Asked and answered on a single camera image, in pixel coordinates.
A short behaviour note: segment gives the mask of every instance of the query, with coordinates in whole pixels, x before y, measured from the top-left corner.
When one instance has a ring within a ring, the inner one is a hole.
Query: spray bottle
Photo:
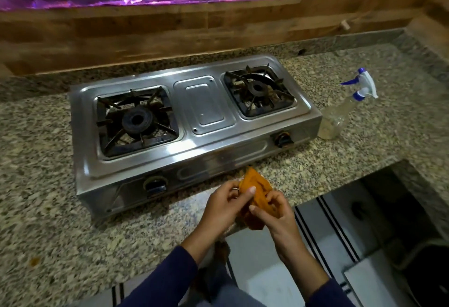
[[[322,139],[333,139],[346,127],[349,122],[349,112],[356,105],[364,100],[366,96],[378,98],[376,93],[376,85],[373,78],[364,68],[359,68],[359,75],[354,79],[341,83],[340,85],[352,85],[359,83],[360,90],[347,97],[343,103],[337,106],[328,106],[321,112],[323,119],[321,121],[318,137]]]

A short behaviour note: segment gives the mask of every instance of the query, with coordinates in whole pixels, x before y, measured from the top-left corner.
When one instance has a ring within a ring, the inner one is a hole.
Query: orange cloth
[[[255,186],[256,188],[255,195],[252,200],[250,200],[250,202],[242,208],[240,211],[240,216],[251,230],[262,230],[265,224],[250,212],[250,204],[265,210],[274,217],[279,217],[278,210],[275,206],[270,205],[266,198],[266,195],[272,190],[270,183],[256,170],[253,168],[248,168],[245,177],[239,184],[239,191],[244,193],[252,186]]]

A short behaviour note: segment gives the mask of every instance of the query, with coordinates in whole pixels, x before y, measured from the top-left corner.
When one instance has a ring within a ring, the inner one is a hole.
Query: navy blue sleeve
[[[339,284],[331,279],[312,294],[306,307],[354,307]]]
[[[120,307],[176,307],[198,272],[192,256],[177,246]]]

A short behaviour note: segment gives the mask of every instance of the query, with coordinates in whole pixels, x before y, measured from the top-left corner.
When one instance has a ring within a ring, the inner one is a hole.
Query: person
[[[209,197],[195,230],[123,300],[120,307],[177,306],[192,282],[198,281],[198,265],[214,244],[216,254],[202,278],[207,294],[190,294],[183,306],[263,306],[235,286],[225,268],[229,251],[223,251],[226,249],[225,243],[216,242],[254,196],[255,187],[239,193],[236,189],[238,186],[239,182],[235,180],[225,182]],[[296,225],[294,212],[283,193],[270,191],[267,199],[278,208],[279,218],[253,205],[249,209],[268,227],[278,256],[293,277],[306,306],[353,307],[337,282],[328,277],[307,250]]]

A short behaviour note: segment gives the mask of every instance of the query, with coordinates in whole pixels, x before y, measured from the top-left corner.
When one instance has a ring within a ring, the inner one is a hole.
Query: gas stove
[[[322,118],[270,55],[82,84],[69,98],[77,197],[94,219],[311,140]]]

